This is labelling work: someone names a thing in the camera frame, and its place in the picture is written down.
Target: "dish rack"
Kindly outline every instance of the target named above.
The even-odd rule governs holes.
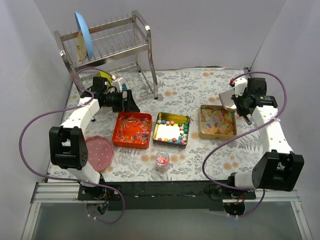
[[[137,10],[132,11],[131,17],[127,15],[127,18],[116,18],[113,21],[111,19],[110,22],[105,20],[105,23],[99,22],[99,25],[94,23],[94,26],[89,27],[89,32],[93,44],[93,57],[91,59],[86,58],[84,62],[79,62],[77,59],[76,44],[79,32],[75,31],[60,35],[59,31],[54,31],[54,38],[60,56],[71,77],[83,68],[94,68],[104,64],[114,64],[114,61],[135,55],[133,62],[113,66],[108,72],[124,77],[128,84],[132,81],[128,73],[136,73],[138,78],[136,79],[135,77],[134,81],[142,81],[142,79],[144,79],[147,88],[150,90],[142,86],[144,93],[139,97],[143,98],[145,95],[150,95],[151,92],[153,98],[158,99],[158,82],[152,55],[151,30],[146,20]],[[140,53],[144,51],[148,53],[153,88],[141,70]],[[84,81],[92,79],[97,74],[98,73],[82,78],[78,77],[77,80],[81,85],[84,85]]]

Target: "orange bin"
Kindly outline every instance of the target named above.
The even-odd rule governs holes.
[[[116,119],[112,141],[115,146],[147,149],[150,143],[152,116],[140,112],[120,112]]]

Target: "blue plate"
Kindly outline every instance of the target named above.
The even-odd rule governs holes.
[[[88,60],[90,60],[94,55],[94,47],[92,45],[91,35],[89,33],[88,25],[84,19],[84,17],[79,12],[74,12],[76,25],[78,27],[78,31],[82,31],[84,43],[86,47],[86,55]]]

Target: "white wall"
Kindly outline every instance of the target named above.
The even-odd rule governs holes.
[[[270,71],[285,83],[288,104],[281,125],[294,152],[304,157],[296,188],[313,239],[320,239],[319,16],[320,1],[287,0],[252,66],[253,71]],[[270,80],[268,88],[270,95],[282,99],[275,81]]]
[[[76,30],[137,9],[151,27],[158,70],[252,65],[285,0],[34,0],[51,32]],[[146,56],[142,68],[149,67]]]
[[[56,42],[32,0],[0,1],[0,235],[17,240],[27,220],[36,181],[18,151],[22,128],[33,117],[65,106],[71,79]],[[45,173],[49,129],[61,115],[47,116],[27,131],[25,155]]]

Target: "gray floor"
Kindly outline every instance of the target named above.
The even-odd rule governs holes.
[[[246,204],[247,209],[256,203]],[[104,217],[115,219],[118,212]],[[126,210],[113,225],[87,217],[85,203],[42,203],[33,240],[299,240],[290,202],[263,202],[238,220],[202,209]]]

